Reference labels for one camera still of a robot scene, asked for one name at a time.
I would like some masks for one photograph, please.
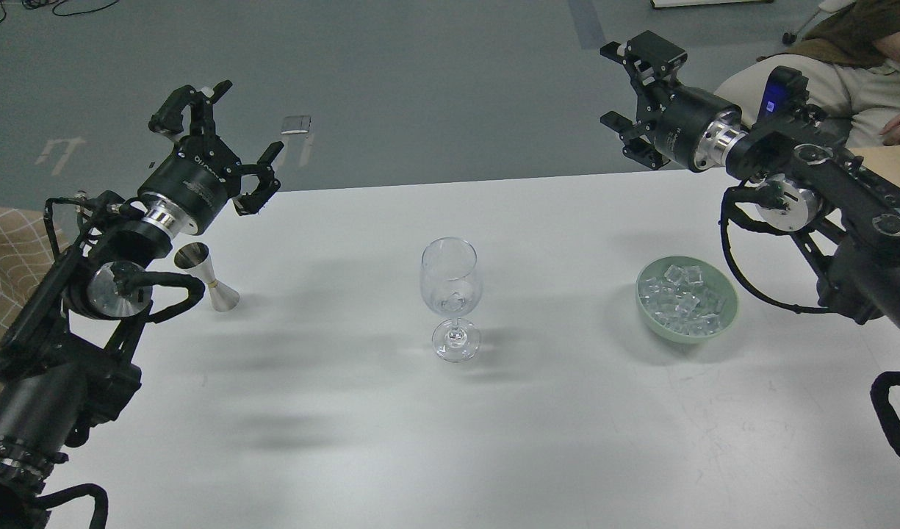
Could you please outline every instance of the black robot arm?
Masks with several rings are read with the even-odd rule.
[[[722,165],[741,183],[721,202],[721,244],[736,280],[759,299],[794,312],[836,312],[858,324],[887,316],[900,329],[900,188],[863,167],[843,138],[818,125],[825,113],[807,104],[808,80],[779,67],[770,74],[755,126],[741,126],[741,108],[677,79],[684,50],[649,31],[610,43],[604,57],[623,65],[638,96],[635,120],[600,118],[623,141],[623,153],[651,168],[674,160],[699,172]],[[741,204],[756,206],[753,220]],[[829,220],[840,212],[840,225]],[[818,307],[775,301],[743,276],[727,227],[785,235],[816,274]],[[811,235],[835,244],[823,254]],[[900,456],[900,419],[888,401],[900,373],[879,376],[871,389],[877,417]]]
[[[171,252],[181,232],[204,232],[228,200],[241,215],[257,213],[279,188],[270,164],[281,142],[245,165],[215,134],[212,105],[230,87],[224,81],[210,94],[188,86],[173,91],[150,119],[150,130],[175,147],[137,197],[106,191],[46,202],[53,250],[52,204],[76,205],[81,231],[56,255],[0,341],[0,527],[44,527],[49,509],[82,495],[96,501],[91,527],[106,522],[107,495],[97,485],[39,494],[54,465],[67,460],[63,446],[83,445],[90,429],[116,420],[140,388],[140,368],[132,361],[146,324],[167,321],[204,295],[196,278],[147,267]],[[182,134],[187,107],[191,123]],[[241,195],[241,178],[248,175],[257,177],[258,187]],[[187,295],[153,312],[154,287],[178,287]],[[116,322],[116,328],[106,344],[93,344],[71,330],[69,312]]]

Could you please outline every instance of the gray floor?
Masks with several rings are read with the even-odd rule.
[[[242,160],[279,139],[283,117],[312,117],[311,146],[289,141],[283,190],[640,170],[598,123],[635,103],[624,71],[598,54],[604,40],[651,29],[688,51],[681,79],[712,90],[781,50],[817,4],[123,0],[59,18],[7,0],[0,205],[134,195],[171,150],[148,117],[174,88],[224,79],[234,88],[215,105],[217,131]]]

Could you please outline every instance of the chair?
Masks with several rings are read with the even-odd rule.
[[[818,15],[820,15],[820,14],[833,15],[833,14],[837,13],[838,11],[845,9],[845,7],[848,7],[850,4],[853,4],[853,3],[855,3],[855,0],[825,0],[824,2],[822,2],[821,4],[818,5],[818,9],[816,10],[816,12],[813,13],[812,16],[809,17],[809,20],[806,20],[805,24],[802,24],[802,26],[800,26],[799,29],[797,29],[796,31],[788,31],[786,33],[783,33],[782,34],[782,43],[785,45],[795,43],[796,37],[798,37],[799,34],[802,33],[802,30],[805,29],[806,26],[809,26],[809,24],[811,24],[812,21],[815,20]]]

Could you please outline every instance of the brown shirt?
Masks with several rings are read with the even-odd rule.
[[[900,31],[900,0],[856,0],[813,27],[785,53],[870,68],[886,57],[873,42]]]

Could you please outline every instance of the bowl of ice cubes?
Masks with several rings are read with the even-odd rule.
[[[650,262],[636,278],[636,302],[648,328],[678,344],[699,344],[727,331],[738,293],[707,262],[672,255]]]

